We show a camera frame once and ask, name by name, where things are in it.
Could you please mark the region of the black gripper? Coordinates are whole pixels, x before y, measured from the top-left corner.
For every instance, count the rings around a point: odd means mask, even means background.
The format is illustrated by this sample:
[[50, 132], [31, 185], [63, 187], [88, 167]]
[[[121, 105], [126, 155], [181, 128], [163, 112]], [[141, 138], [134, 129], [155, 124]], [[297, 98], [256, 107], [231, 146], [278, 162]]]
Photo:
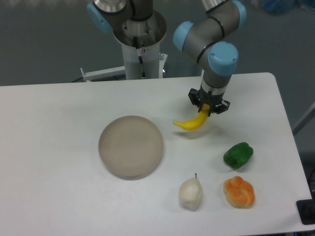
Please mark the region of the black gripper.
[[230, 102], [223, 100], [223, 92], [216, 94], [215, 92], [209, 90], [206, 91], [203, 87], [199, 90], [191, 88], [188, 97], [192, 105], [198, 108], [198, 112], [202, 110], [204, 104], [210, 106], [208, 116], [211, 114], [221, 114], [229, 109]]

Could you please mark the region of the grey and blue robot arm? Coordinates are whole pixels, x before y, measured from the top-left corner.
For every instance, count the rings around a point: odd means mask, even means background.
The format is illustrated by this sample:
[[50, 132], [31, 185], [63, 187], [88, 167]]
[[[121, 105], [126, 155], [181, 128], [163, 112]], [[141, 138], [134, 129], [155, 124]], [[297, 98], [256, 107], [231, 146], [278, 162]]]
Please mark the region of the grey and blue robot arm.
[[[173, 43], [203, 70], [200, 88], [189, 91], [191, 103], [198, 108], [209, 105], [210, 114], [220, 114], [229, 108], [223, 95], [239, 59], [236, 47], [224, 38], [244, 24], [247, 12], [237, 0], [204, 0], [202, 5], [206, 19], [181, 23]], [[93, 0], [87, 12], [102, 32], [113, 33], [120, 43], [128, 80], [159, 76], [159, 49], [167, 25], [151, 0]]]

